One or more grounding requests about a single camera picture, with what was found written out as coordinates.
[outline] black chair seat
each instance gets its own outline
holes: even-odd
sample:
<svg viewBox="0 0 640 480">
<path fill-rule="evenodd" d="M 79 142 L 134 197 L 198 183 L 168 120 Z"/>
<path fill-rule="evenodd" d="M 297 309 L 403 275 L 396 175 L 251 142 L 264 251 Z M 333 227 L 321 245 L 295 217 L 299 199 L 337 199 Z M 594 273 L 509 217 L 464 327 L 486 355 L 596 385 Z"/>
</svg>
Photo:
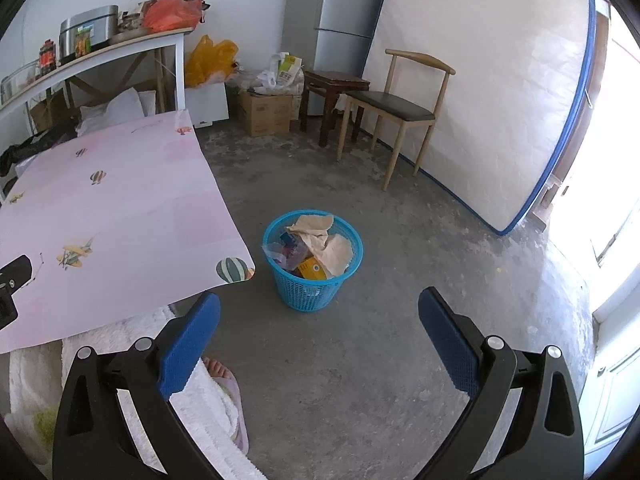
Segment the black chair seat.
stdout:
<svg viewBox="0 0 640 480">
<path fill-rule="evenodd" d="M 422 108 L 397 95 L 385 94 L 384 92 L 365 92 L 363 90 L 352 90 L 347 92 L 347 95 L 384 110 L 403 121 L 434 121 L 436 118 L 427 108 Z"/>
</svg>

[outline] white door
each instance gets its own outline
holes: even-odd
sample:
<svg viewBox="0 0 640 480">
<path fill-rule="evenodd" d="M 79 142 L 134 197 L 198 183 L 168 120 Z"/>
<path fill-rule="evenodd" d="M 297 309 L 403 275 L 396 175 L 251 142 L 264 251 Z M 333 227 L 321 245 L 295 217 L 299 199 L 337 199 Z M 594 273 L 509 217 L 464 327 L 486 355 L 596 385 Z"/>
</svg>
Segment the white door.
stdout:
<svg viewBox="0 0 640 480">
<path fill-rule="evenodd" d="M 626 343 L 596 358 L 580 398 L 585 478 L 615 447 L 640 404 L 640 345 Z"/>
</svg>

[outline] hot air balloon print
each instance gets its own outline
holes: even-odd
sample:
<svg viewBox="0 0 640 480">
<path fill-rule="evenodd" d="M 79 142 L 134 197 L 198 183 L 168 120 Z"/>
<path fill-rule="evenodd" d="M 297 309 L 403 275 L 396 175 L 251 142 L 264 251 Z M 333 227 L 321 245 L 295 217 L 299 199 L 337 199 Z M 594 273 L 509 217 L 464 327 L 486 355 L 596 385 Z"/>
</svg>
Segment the hot air balloon print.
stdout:
<svg viewBox="0 0 640 480">
<path fill-rule="evenodd" d="M 91 176 L 91 185 L 94 186 L 95 184 L 100 184 L 106 176 L 107 176 L 107 173 L 105 171 L 103 170 L 96 171 Z"/>
<path fill-rule="evenodd" d="M 16 202 L 18 202 L 18 200 L 20 200 L 22 198 L 22 196 L 24 195 L 24 192 L 17 194 L 17 195 L 13 195 L 10 199 L 9 199 L 9 203 L 11 204 L 15 204 Z"/>
<path fill-rule="evenodd" d="M 227 283 L 236 283 L 250 279 L 255 269 L 249 269 L 240 258 L 225 258 L 216 265 L 216 272 Z"/>
</svg>

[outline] concrete floor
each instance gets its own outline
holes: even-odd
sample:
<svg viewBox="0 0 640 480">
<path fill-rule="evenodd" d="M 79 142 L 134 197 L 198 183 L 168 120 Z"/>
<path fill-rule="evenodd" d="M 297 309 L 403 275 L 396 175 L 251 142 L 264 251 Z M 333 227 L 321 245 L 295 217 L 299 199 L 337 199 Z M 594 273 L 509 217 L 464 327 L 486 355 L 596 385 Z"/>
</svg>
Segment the concrete floor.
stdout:
<svg viewBox="0 0 640 480">
<path fill-rule="evenodd" d="M 593 361 L 584 280 L 533 225 L 497 237 L 464 207 L 368 139 L 335 161 L 314 133 L 251 138 L 226 122 L 198 138 L 257 264 L 247 283 L 216 290 L 222 322 L 207 354 L 238 378 L 249 458 L 271 480 L 412 479 L 466 404 L 417 316 L 434 285 L 452 309 L 516 349 L 564 352 L 578 396 Z M 341 216 L 365 257 L 334 301 L 314 314 L 286 307 L 260 250 L 269 222 L 298 208 Z M 514 393 L 479 466 L 490 463 Z"/>
</svg>

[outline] blue plastic basket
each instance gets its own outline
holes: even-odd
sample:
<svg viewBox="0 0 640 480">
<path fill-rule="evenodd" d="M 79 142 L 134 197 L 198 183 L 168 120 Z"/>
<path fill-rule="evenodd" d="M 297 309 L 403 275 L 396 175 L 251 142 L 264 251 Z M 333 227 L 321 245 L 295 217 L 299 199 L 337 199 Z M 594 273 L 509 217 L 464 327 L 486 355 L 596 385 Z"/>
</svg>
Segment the blue plastic basket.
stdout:
<svg viewBox="0 0 640 480">
<path fill-rule="evenodd" d="M 325 211 L 316 211 L 313 209 L 301 209 L 286 213 L 276 218 L 262 237 L 262 244 L 268 245 L 274 242 L 280 242 L 280 235 L 285 232 L 285 227 L 295 224 L 300 215 L 322 215 L 327 216 L 331 213 Z M 276 286 L 282 301 L 295 310 L 300 312 L 314 312 L 327 306 L 333 299 L 335 293 L 348 277 L 350 277 L 360 266 L 364 248 L 362 240 L 353 227 L 341 218 L 334 216 L 334 225 L 329 229 L 329 234 L 341 234 L 351 242 L 353 249 L 353 258 L 351 259 L 347 270 L 343 275 L 331 278 L 329 280 L 304 280 L 297 276 L 289 274 L 286 270 L 282 270 L 271 258 L 267 257 L 267 261 L 273 269 L 273 275 L 276 279 Z"/>
</svg>

